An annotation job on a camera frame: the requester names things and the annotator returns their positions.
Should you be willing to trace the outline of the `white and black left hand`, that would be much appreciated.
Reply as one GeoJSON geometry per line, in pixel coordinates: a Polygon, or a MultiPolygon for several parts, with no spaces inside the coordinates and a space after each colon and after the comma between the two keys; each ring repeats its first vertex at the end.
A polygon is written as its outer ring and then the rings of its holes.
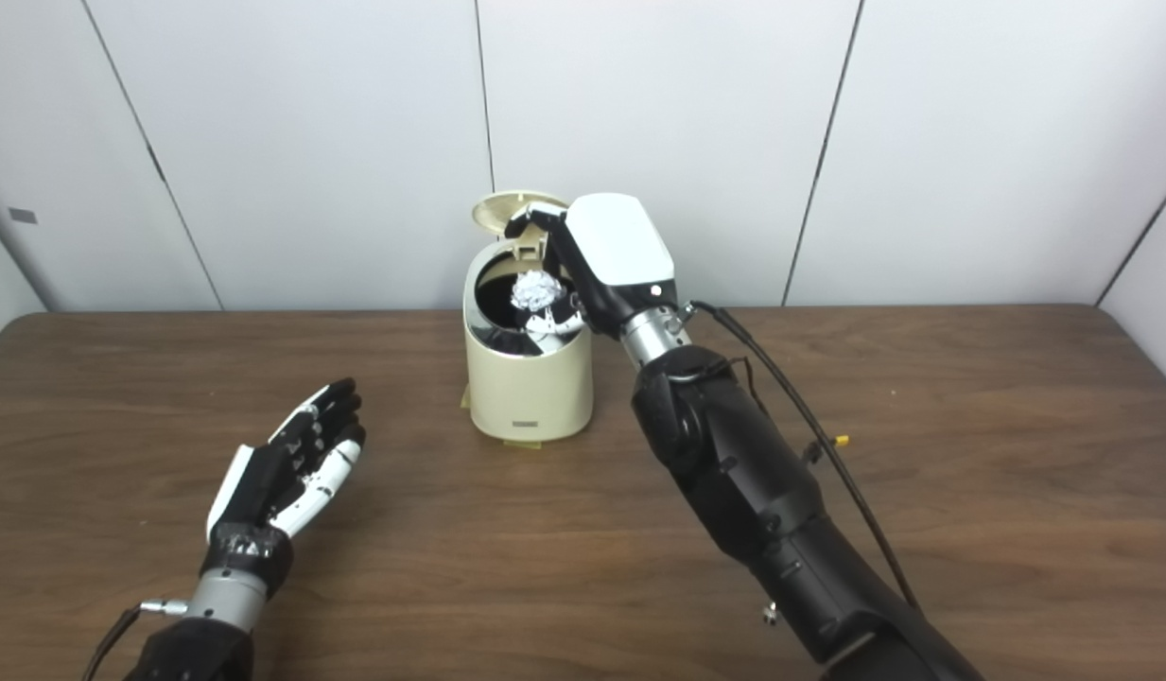
{"type": "Polygon", "coordinates": [[[262,445],[238,445],[208,512],[201,570],[237,570],[268,599],[296,560],[294,538],[319,517],[365,448],[361,396],[346,375],[292,410],[262,445]]]}

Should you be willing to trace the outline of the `white and black right hand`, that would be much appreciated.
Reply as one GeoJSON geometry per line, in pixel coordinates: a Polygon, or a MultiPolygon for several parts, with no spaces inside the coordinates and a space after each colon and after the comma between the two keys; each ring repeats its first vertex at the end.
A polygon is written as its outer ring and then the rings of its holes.
{"type": "Polygon", "coordinates": [[[679,306],[670,251],[635,197],[588,194],[568,208],[531,201],[501,225],[506,237],[545,233],[545,268],[566,274],[596,334],[617,340],[637,315],[679,306]]]}

